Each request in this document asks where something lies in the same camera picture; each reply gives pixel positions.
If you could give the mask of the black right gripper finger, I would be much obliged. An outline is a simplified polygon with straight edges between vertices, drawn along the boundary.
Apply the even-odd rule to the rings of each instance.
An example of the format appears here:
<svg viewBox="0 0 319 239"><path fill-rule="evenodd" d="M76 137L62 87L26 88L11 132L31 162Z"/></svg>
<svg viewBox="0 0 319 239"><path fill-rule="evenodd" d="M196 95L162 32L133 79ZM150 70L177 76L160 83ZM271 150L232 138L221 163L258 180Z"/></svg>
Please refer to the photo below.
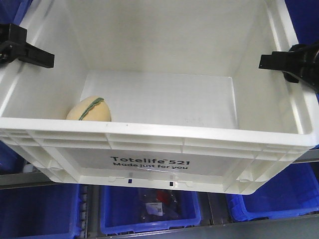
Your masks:
<svg viewBox="0 0 319 239"><path fill-rule="evenodd" d="M319 92L319 42L295 44L289 51L261 55L260 69L280 71L290 83L303 82Z"/></svg>

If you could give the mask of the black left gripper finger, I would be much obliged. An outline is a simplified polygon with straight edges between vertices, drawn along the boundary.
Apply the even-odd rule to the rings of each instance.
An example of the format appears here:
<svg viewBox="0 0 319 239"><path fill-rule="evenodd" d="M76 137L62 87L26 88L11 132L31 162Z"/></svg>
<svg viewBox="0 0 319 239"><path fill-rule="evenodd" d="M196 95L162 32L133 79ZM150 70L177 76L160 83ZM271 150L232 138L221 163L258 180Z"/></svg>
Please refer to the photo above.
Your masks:
<svg viewBox="0 0 319 239"><path fill-rule="evenodd" d="M14 60L44 68L54 67L54 54L39 49L26 41L27 30L15 24L0 25L0 64Z"/></svg>

